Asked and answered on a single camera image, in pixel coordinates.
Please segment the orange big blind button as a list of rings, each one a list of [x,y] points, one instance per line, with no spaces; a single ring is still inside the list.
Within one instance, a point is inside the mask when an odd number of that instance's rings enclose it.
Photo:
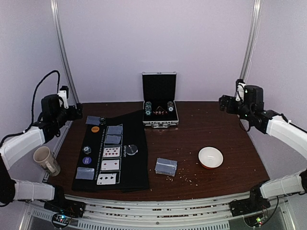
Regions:
[[[98,133],[99,130],[100,130],[100,127],[99,127],[99,126],[94,126],[94,127],[91,128],[91,131],[92,131],[93,133]]]

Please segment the aluminium poker case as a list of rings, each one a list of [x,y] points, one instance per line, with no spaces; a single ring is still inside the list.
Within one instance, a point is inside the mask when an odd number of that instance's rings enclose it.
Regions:
[[[142,91],[143,91],[143,124],[152,128],[169,128],[179,124],[177,106],[175,102],[176,93],[176,72],[143,72]],[[145,103],[152,103],[152,114],[146,116],[144,112]],[[154,115],[153,111],[158,106],[167,110],[167,102],[174,103],[173,112],[166,115]]]

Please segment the ten of diamonds card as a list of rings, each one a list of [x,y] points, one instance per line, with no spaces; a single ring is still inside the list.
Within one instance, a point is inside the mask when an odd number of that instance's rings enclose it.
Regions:
[[[103,158],[117,158],[121,156],[121,147],[104,147]]]

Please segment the left chip stack in case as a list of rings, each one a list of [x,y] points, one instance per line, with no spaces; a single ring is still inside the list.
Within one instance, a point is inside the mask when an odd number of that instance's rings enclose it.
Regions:
[[[150,116],[152,114],[152,103],[150,101],[145,103],[144,112],[146,116]]]

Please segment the beige mug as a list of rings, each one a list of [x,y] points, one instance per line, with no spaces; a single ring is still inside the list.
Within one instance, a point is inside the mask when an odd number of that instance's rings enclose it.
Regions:
[[[60,173],[60,165],[53,152],[46,146],[39,147],[33,153],[33,160],[51,176],[57,176]]]

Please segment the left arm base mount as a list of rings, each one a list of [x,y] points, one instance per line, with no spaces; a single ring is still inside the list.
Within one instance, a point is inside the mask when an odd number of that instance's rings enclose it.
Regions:
[[[64,199],[59,201],[44,201],[44,209],[54,212],[51,223],[55,228],[63,229],[68,227],[76,218],[82,218],[86,204],[80,201]]]

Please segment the grey playing card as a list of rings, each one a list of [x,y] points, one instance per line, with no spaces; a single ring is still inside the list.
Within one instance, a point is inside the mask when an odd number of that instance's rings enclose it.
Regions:
[[[86,119],[86,124],[87,125],[94,125],[94,126],[98,126],[100,125],[100,117],[97,116],[87,116]]]
[[[78,167],[75,179],[93,180],[95,175],[94,168]]]

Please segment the white and orange bowl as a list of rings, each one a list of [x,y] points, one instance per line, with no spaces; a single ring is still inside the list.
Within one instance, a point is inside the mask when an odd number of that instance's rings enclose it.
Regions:
[[[223,154],[214,147],[204,147],[198,153],[200,164],[206,169],[215,169],[222,165]]]

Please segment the three of spades card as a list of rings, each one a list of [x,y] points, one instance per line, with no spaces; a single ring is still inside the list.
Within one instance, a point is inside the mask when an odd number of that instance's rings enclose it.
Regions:
[[[117,173],[101,173],[99,174],[96,184],[97,185],[114,185],[117,183]]]

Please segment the deck of grey cards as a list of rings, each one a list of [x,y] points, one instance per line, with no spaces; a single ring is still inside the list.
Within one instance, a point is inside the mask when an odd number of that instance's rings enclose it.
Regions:
[[[174,177],[177,171],[177,161],[157,158],[155,173]]]

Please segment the poker chip stack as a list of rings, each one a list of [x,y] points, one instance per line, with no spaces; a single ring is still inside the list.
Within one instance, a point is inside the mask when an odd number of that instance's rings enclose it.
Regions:
[[[106,124],[106,118],[104,117],[104,116],[101,116],[100,118],[99,118],[99,123],[100,123],[100,125],[105,125]]]

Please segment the black poker mat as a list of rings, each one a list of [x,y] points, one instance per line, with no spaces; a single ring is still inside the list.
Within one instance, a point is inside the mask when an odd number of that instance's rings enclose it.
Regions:
[[[98,125],[100,127],[98,133],[93,133],[91,131],[91,128],[94,127],[94,125],[87,125],[77,161],[74,179],[72,182],[73,191],[99,191],[110,189],[122,191],[138,191],[149,188],[147,168],[148,149],[142,119],[143,111],[138,110],[136,112],[128,113],[114,118],[107,118],[105,125]],[[108,126],[123,126],[121,145],[107,145],[104,143],[106,135],[108,135],[106,133]],[[131,144],[134,144],[138,147],[138,153],[133,156],[130,156],[126,153],[127,145]],[[92,152],[88,155],[84,154],[84,146],[89,146]],[[104,147],[121,147],[121,156],[117,158],[103,158]],[[92,163],[89,165],[84,165],[82,163],[82,159],[86,156],[92,158]],[[113,159],[120,159],[120,170],[101,171],[102,160]],[[94,168],[94,179],[75,179],[78,167]],[[96,181],[99,174],[101,173],[117,173],[117,183],[114,185],[97,185]]]

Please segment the two of diamonds card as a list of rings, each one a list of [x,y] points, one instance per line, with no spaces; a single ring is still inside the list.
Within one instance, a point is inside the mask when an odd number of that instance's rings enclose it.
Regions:
[[[101,171],[120,170],[120,159],[102,160]]]

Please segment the purple small blind button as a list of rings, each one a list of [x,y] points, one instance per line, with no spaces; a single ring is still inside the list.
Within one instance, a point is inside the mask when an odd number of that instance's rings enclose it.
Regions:
[[[92,158],[86,156],[86,157],[84,157],[84,158],[82,159],[82,163],[83,163],[84,165],[89,165],[89,164],[92,163]]]

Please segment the left aluminium frame post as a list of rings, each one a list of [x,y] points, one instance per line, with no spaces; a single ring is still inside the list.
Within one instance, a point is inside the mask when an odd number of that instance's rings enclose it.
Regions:
[[[68,56],[67,56],[67,52],[66,52],[66,49],[65,49],[64,37],[63,37],[61,23],[60,23],[58,1],[57,0],[51,0],[50,6],[51,6],[52,17],[53,17],[53,21],[54,21],[55,30],[56,30],[56,35],[57,35],[57,38],[58,38],[60,57],[61,57],[62,65],[63,65],[63,68],[64,68],[64,72],[65,72],[65,75],[66,75],[67,83],[68,83],[68,86],[71,90],[72,98],[73,98],[74,102],[76,104],[78,104],[80,101],[79,101],[77,91],[76,91],[76,88],[75,88],[75,85],[74,85],[74,82],[73,82],[71,69],[70,69],[69,61],[68,61]]]

